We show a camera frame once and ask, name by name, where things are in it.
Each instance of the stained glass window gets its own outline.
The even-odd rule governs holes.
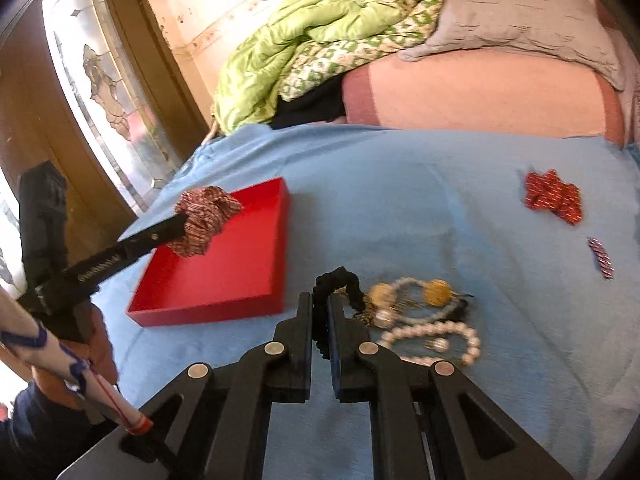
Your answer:
[[[76,120],[102,168],[137,214],[177,164],[123,50],[105,0],[44,0],[51,57]]]

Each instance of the small patterned item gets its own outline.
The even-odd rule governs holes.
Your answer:
[[[242,204],[223,189],[209,186],[182,192],[174,211],[187,213],[189,218],[184,224],[184,236],[167,245],[178,256],[189,257],[206,253],[211,239],[242,211]]]
[[[548,209],[571,225],[582,220],[580,190],[574,184],[562,182],[556,170],[544,175],[531,171],[525,179],[525,188],[525,205],[529,209]]]
[[[604,250],[602,244],[596,238],[587,238],[587,244],[596,255],[600,272],[605,280],[613,280],[613,267],[607,251]]]

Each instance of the red fabric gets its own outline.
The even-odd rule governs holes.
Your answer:
[[[593,75],[596,76],[602,92],[605,123],[604,138],[622,149],[625,147],[625,117],[618,97],[619,92],[616,92],[611,83],[600,74],[594,72]]]
[[[242,204],[216,186],[184,191],[175,205],[176,213],[187,213],[184,236],[167,245],[179,256],[204,254],[211,239],[222,232],[224,224],[242,211]]]
[[[532,171],[525,179],[525,188],[525,205],[529,209],[548,209],[571,225],[582,220],[580,190],[574,184],[562,182],[556,170],[544,175]]]
[[[380,126],[371,88],[369,65],[347,72],[342,80],[342,100],[347,112],[347,123]]]

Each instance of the gold bead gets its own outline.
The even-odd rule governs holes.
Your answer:
[[[424,302],[431,306],[444,306],[453,298],[453,290],[444,280],[431,280],[423,288]]]
[[[388,283],[377,283],[371,287],[369,297],[377,308],[393,306],[396,302],[396,290]]]

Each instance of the window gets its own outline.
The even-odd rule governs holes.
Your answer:
[[[0,171],[0,285],[12,298],[27,290],[18,215],[18,201]]]
[[[127,60],[105,0],[44,0],[51,57],[97,160],[137,214],[173,176],[164,131]]]

